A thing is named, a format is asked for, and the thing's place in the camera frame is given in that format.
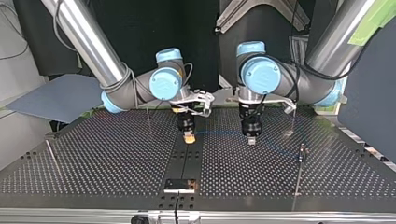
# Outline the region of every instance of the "black cable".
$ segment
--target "black cable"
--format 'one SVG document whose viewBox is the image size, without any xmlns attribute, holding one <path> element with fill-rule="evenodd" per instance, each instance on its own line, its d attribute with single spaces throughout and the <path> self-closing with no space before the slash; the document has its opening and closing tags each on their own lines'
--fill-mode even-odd
<svg viewBox="0 0 396 224">
<path fill-rule="evenodd" d="M 299 89 L 298 89 L 298 82 L 300 81 L 300 73 L 301 73 L 301 71 L 300 71 L 300 67 L 298 66 L 298 64 L 297 64 L 297 62 L 295 62 L 293 59 L 294 59 L 294 47 L 293 47 L 293 37 L 294 37 L 294 20 L 295 20 L 295 17 L 296 17 L 296 12 L 297 12 L 297 6 L 299 6 L 299 2 L 298 2 L 298 0 L 296 0 L 296 2 L 295 2 L 295 4 L 294 4 L 294 9 L 293 9 L 293 15 L 291 16 L 291 26 L 290 26 L 290 38 L 291 38 L 291 49 L 290 49 L 290 51 L 291 51 L 291 62 L 292 63 L 294 63 L 294 65 L 295 65 L 295 67 L 296 67 L 296 72 L 297 72 L 297 80 L 296 79 L 294 79 L 294 76 L 293 76 L 293 74 L 292 73 L 290 73 L 290 77 L 293 79 L 293 82 L 294 82 L 294 87 L 293 87 L 293 89 L 295 90 L 295 92 L 296 92 L 296 99 L 294 100 L 294 103 L 297 103 L 299 100 L 300 100 L 300 92 L 299 92 Z M 289 97 L 289 96 L 291 96 L 292 95 L 292 93 L 293 93 L 293 91 L 290 91 L 289 93 L 288 93 L 288 96 L 287 97 Z"/>
<path fill-rule="evenodd" d="M 248 116 L 242 118 L 242 120 L 250 119 L 253 116 L 256 116 L 257 114 L 259 114 L 260 110 L 262 110 L 262 106 L 264 105 L 264 100 L 265 100 L 266 97 L 267 97 L 267 95 L 264 95 L 262 97 L 262 99 L 260 100 L 260 102 L 259 102 L 259 106 L 256 107 L 256 109 L 253 111 L 253 113 L 251 113 Z"/>
<path fill-rule="evenodd" d="M 298 64 L 298 66 L 303 69 L 305 72 L 310 73 L 316 77 L 320 77 L 322 79 L 326 79 L 326 80 L 339 80 L 342 79 L 344 77 L 349 76 L 352 71 L 355 69 L 355 67 L 358 65 L 359 61 L 361 60 L 361 57 L 363 56 L 364 52 L 367 50 L 367 46 L 370 44 L 370 42 L 373 40 L 373 37 L 376 36 L 378 34 L 380 29 L 376 30 L 375 33 L 372 35 L 372 37 L 370 38 L 370 40 L 363 46 L 361 53 L 359 54 L 358 58 L 356 59 L 356 61 L 352 64 L 352 66 L 349 68 L 349 71 L 341 76 L 338 77 L 330 77 L 327 75 L 324 75 L 318 71 L 316 71 L 315 69 L 313 69 L 311 66 L 309 66 L 307 63 L 304 64 L 304 66 Z"/>
</svg>

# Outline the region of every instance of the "wire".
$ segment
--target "wire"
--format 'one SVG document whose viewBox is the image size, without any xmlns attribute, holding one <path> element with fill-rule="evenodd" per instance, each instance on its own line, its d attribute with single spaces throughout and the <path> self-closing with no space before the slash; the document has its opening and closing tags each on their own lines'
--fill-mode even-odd
<svg viewBox="0 0 396 224">
<path fill-rule="evenodd" d="M 15 15 L 15 17 L 18 17 L 17 12 L 11 6 L 9 6 L 9 5 L 5 4 L 5 3 L 0 3 L 0 7 L 7 8 L 10 12 L 12 12 Z M 12 26 L 14 31 L 26 42 L 26 46 L 24 47 L 23 51 L 21 51 L 20 53 L 16 53 L 14 55 L 11 55 L 11 56 L 0 58 L 0 61 L 1 60 L 8 60 L 8 59 L 17 58 L 17 57 L 21 56 L 22 54 L 24 54 L 29 49 L 29 44 L 27 43 L 27 41 L 24 38 L 23 34 L 17 29 L 17 27 L 14 25 L 14 23 L 12 23 L 12 21 L 6 15 L 6 13 L 4 13 L 2 10 L 0 10 L 0 12 L 3 14 L 3 16 L 6 18 L 6 20 L 9 22 L 9 24 Z"/>
<path fill-rule="evenodd" d="M 291 79 L 293 80 L 293 88 L 292 90 L 290 90 L 290 92 L 288 93 L 287 97 L 291 96 L 293 92 L 296 92 L 296 98 L 294 100 L 294 103 L 297 103 L 300 100 L 300 91 L 298 89 L 298 82 L 300 81 L 300 67 L 297 65 L 297 62 L 294 61 L 294 47 L 293 47 L 293 37 L 294 37 L 294 20 L 296 17 L 296 12 L 297 12 L 297 6 L 299 6 L 299 2 L 298 0 L 296 0 L 295 4 L 294 4 L 294 9 L 293 9 L 293 15 L 291 17 L 291 26 L 290 26 L 290 37 L 291 37 L 291 62 L 294 63 L 295 67 L 296 67 L 296 72 L 297 72 L 297 78 L 295 79 L 293 74 L 291 73 L 291 71 L 289 69 L 287 69 Z"/>
<path fill-rule="evenodd" d="M 59 10 L 61 8 L 61 4 L 64 2 L 64 0 L 58 0 L 58 2 L 56 3 L 56 10 L 55 10 L 55 15 L 53 16 L 53 20 L 52 20 L 52 25 L 53 25 L 53 31 L 56 35 L 56 38 L 58 38 L 59 42 L 61 42 L 62 45 L 64 45 L 67 49 L 70 49 L 74 52 L 77 52 L 76 49 L 68 46 L 61 38 L 61 36 L 59 35 L 59 31 L 58 31 L 58 23 L 61 24 L 59 22 Z"/>
<path fill-rule="evenodd" d="M 248 116 L 242 118 L 242 120 L 250 119 L 251 117 L 256 116 L 257 114 L 259 114 L 260 110 L 262 110 L 262 106 L 264 105 L 264 101 L 265 101 L 266 97 L 267 97 L 267 95 L 264 95 L 262 97 L 262 99 L 260 100 L 260 102 L 259 102 L 259 106 L 256 107 L 256 109 L 253 111 L 253 113 L 251 113 Z"/>
<path fill-rule="evenodd" d="M 17 57 L 21 56 L 22 54 L 24 54 L 28 49 L 29 49 L 29 45 L 26 44 L 26 46 L 25 46 L 25 48 L 24 48 L 24 50 L 22 52 L 14 54 L 12 56 L 7 56 L 7 57 L 4 57 L 4 58 L 0 58 L 0 60 L 7 60 L 7 59 L 17 58 Z"/>
<path fill-rule="evenodd" d="M 183 86 L 185 86 L 187 84 L 187 82 L 189 81 L 189 79 L 191 77 L 191 74 L 192 74 L 192 70 L 194 69 L 194 65 L 192 63 L 185 63 L 184 66 L 186 67 L 186 65 L 190 66 L 190 71 L 189 71 L 189 74 L 186 77 L 186 80 L 183 83 Z"/>
</svg>

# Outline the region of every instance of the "small object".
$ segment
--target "small object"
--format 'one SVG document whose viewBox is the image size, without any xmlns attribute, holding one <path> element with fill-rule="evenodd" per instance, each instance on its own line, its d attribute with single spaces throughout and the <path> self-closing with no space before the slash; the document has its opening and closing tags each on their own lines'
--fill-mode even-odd
<svg viewBox="0 0 396 224">
<path fill-rule="evenodd" d="M 149 224 L 149 218 L 135 216 L 131 219 L 131 224 Z"/>
<path fill-rule="evenodd" d="M 379 160 L 380 160 L 380 161 L 390 161 L 390 160 L 388 160 L 388 158 L 386 158 L 386 157 L 384 157 L 384 156 L 382 156 Z"/>
<path fill-rule="evenodd" d="M 186 144 L 194 143 L 195 142 L 195 135 L 194 134 L 184 135 L 184 142 Z"/>
<path fill-rule="evenodd" d="M 190 179 L 168 179 L 165 182 L 165 193 L 194 193 L 195 180 Z"/>
<path fill-rule="evenodd" d="M 247 144 L 250 146 L 255 146 L 256 145 L 256 137 L 248 137 Z"/>
</svg>

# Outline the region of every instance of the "silver arm tube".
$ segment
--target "silver arm tube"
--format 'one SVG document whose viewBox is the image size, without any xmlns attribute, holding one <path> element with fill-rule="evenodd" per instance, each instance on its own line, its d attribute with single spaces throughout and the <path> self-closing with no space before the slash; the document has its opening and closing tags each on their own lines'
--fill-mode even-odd
<svg viewBox="0 0 396 224">
<path fill-rule="evenodd" d="M 42 0 L 52 16 L 60 0 Z M 108 87 L 122 80 L 125 66 L 108 42 L 102 29 L 80 0 L 63 0 L 60 26 L 99 82 Z"/>
<path fill-rule="evenodd" d="M 374 2 L 375 0 L 345 0 L 307 56 L 306 63 L 324 75 L 341 75 L 361 52 L 361 46 L 348 44 L 348 41 Z"/>
</svg>

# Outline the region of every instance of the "gray panel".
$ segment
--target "gray panel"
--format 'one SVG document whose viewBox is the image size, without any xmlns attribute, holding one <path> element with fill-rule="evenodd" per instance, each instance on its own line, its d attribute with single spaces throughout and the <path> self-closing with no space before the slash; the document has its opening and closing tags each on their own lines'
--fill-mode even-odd
<svg viewBox="0 0 396 224">
<path fill-rule="evenodd" d="M 171 111 L 158 111 L 150 122 L 145 110 L 99 111 L 51 141 L 55 159 L 40 147 L 2 171 L 0 206 L 173 208 L 162 189 L 166 178 L 181 177 L 184 159 L 171 164 L 174 150 L 186 149 L 179 140 Z"/>
<path fill-rule="evenodd" d="M 102 90 L 93 77 L 64 75 L 7 105 L 10 110 L 71 123 L 102 103 Z"/>
<path fill-rule="evenodd" d="M 370 41 L 346 84 L 347 104 L 339 121 L 362 140 L 396 161 L 396 19 Z"/>
<path fill-rule="evenodd" d="M 396 212 L 396 174 L 311 109 L 293 118 L 265 109 L 263 134 L 248 146 L 238 109 L 217 109 L 189 153 L 183 178 L 199 178 L 193 210 Z M 300 196 L 298 152 L 308 147 Z"/>
</svg>

